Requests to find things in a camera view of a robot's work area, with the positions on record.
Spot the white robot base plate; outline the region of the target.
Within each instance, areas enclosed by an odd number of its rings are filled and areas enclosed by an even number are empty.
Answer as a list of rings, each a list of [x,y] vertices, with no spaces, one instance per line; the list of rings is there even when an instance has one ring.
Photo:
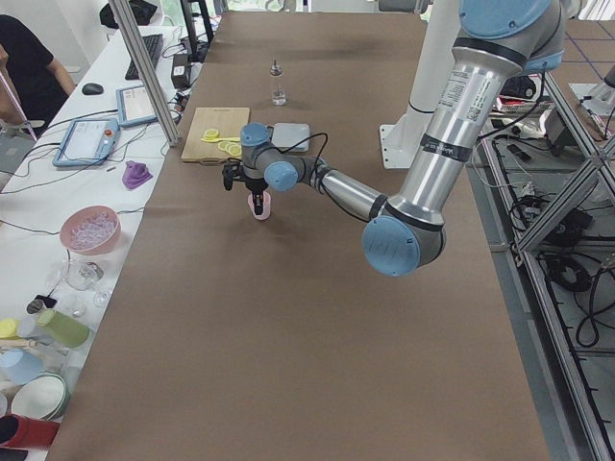
[[[408,106],[394,124],[379,127],[381,157],[385,169],[407,169],[420,146],[433,111]]]

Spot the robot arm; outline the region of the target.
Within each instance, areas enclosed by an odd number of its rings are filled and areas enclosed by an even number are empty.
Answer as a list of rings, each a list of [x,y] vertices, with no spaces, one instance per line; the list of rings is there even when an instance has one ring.
[[[305,183],[366,225],[361,244],[378,272],[399,277],[434,261],[446,244],[443,206],[482,127],[513,77],[556,68],[570,1],[437,1],[421,56],[435,67],[439,97],[400,191],[386,196],[320,157],[284,153],[260,123],[240,133],[240,159],[223,170],[225,185],[243,182],[261,212],[267,188]]]

